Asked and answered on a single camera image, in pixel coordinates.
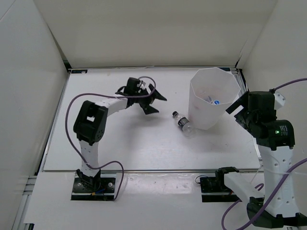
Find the clear bottle white cap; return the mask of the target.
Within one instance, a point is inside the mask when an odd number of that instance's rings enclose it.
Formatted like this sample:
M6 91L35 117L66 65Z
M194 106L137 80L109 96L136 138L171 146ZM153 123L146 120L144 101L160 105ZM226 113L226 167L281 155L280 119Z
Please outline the clear bottle white cap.
M206 102L210 103L210 104L213 104L213 105L219 105L219 104L220 104L220 101L219 101L219 100L213 98L213 97L210 96L210 95L206 95L206 96L204 97L204 100L205 100Z

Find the clear bottle black cap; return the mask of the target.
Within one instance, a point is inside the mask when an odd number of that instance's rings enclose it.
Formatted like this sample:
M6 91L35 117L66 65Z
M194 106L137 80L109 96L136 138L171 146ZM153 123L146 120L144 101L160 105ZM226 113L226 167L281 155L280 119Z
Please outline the clear bottle black cap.
M175 121L175 124L182 131L184 136L192 138L194 135L195 128L193 124L187 119L187 117L177 111L174 111L172 113L172 117Z

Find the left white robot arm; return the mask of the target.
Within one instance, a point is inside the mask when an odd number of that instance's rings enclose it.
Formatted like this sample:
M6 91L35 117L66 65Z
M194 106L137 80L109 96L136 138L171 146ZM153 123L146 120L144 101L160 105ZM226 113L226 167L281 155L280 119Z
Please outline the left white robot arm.
M106 120L112 114L125 110L133 104L139 104L146 115L158 113L159 111L151 106L154 100L166 101L155 87L149 85L150 92L144 86L144 82L128 83L122 86L115 93L115 96L94 103L84 101L73 131L81 147L79 155L82 159L82 167L77 170L83 186L90 192L99 190L101 186L100 167L98 166L98 142L102 139Z

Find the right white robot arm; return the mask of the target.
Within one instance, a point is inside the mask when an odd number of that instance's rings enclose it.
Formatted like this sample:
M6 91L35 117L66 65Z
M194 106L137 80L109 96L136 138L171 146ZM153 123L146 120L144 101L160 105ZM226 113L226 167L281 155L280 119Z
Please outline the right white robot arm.
M292 163L294 128L289 121L279 120L276 116L276 110L284 103L283 96L271 91L245 92L226 110L231 114L239 106L243 107L235 115L236 122L256 139L263 165L263 194L236 169L229 169L215 180L218 190L231 189L246 205L249 221L241 229L249 225L273 229L307 224L306 216L300 213L296 204L290 174L306 160Z

